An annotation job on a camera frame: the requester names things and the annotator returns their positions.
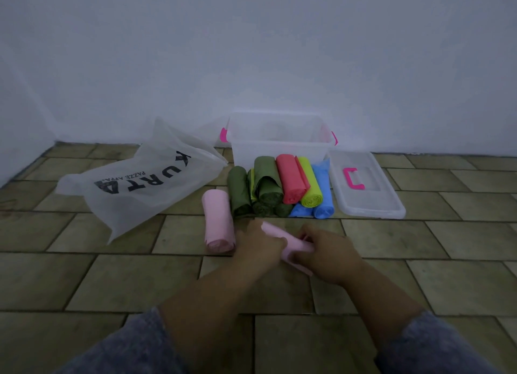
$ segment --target blue paper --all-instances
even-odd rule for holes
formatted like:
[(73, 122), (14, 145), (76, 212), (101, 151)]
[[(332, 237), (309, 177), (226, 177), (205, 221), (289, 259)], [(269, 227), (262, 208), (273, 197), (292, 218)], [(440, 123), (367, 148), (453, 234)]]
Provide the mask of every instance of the blue paper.
[(312, 214), (316, 219), (328, 219), (334, 214), (334, 204), (332, 202), (332, 192), (330, 191), (330, 181), (328, 178), (330, 159), (325, 159), (317, 165), (311, 165), (311, 167), (323, 194), (323, 202), (313, 208)]
[(312, 216), (313, 208), (307, 208), (301, 205), (299, 202), (296, 203), (293, 210), (289, 214), (289, 217), (303, 217), (303, 216)]

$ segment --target wall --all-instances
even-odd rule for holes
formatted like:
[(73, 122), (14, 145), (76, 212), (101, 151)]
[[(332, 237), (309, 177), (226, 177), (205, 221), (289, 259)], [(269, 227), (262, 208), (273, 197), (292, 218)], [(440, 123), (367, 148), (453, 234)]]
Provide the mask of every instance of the wall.
[(0, 44), (0, 188), (55, 140), (9, 56)]
[(517, 155), (513, 0), (0, 0), (60, 140), (313, 111), (351, 149)]

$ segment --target black lettering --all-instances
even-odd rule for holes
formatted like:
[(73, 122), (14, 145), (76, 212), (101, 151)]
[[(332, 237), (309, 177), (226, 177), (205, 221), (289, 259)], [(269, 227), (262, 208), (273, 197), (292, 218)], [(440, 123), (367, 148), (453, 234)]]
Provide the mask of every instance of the black lettering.
[(185, 166), (186, 166), (187, 164), (189, 164), (189, 160), (188, 160), (187, 158), (190, 158), (191, 156), (186, 155), (186, 154), (184, 154), (184, 153), (182, 153), (182, 152), (179, 152), (179, 151), (176, 151), (176, 153), (180, 155), (180, 156), (177, 156), (177, 157), (176, 157), (176, 160), (177, 160), (177, 161), (183, 161), (183, 162), (185, 162)]
[(144, 177), (140, 178), (142, 181), (147, 182), (149, 185), (161, 185), (163, 182), (158, 179), (158, 177), (154, 174), (150, 175), (151, 179)]
[(109, 193), (111, 195), (118, 194), (118, 182), (117, 181), (108, 181), (108, 182), (97, 181), (97, 182), (94, 182), (94, 184), (100, 190), (103, 190), (106, 193)]
[(130, 192), (132, 192), (133, 190), (145, 188), (145, 185), (139, 185), (134, 181), (128, 180), (128, 182), (131, 182), (131, 186), (128, 188)]
[(169, 166), (165, 169), (163, 169), (162, 174), (166, 176), (167, 178), (171, 178), (173, 174), (169, 173), (169, 170), (172, 170), (174, 172), (181, 172), (180, 169), (178, 169), (176, 166)]

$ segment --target person's left hand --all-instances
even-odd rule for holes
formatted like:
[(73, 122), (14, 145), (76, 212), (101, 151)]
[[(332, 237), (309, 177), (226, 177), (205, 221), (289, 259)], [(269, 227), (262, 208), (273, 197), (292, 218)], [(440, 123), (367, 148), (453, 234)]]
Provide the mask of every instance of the person's left hand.
[(262, 231), (262, 219), (250, 221), (246, 232), (235, 233), (237, 248), (234, 261), (258, 273), (266, 273), (280, 262), (282, 250), (288, 244), (285, 238), (275, 238)]

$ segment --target clear plastic lid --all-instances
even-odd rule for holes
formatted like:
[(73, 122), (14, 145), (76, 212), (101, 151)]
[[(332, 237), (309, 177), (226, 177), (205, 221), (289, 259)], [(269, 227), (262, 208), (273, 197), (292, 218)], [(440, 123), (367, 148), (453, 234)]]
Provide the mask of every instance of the clear plastic lid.
[(354, 216), (403, 219), (406, 209), (370, 152), (328, 151), (339, 208)]

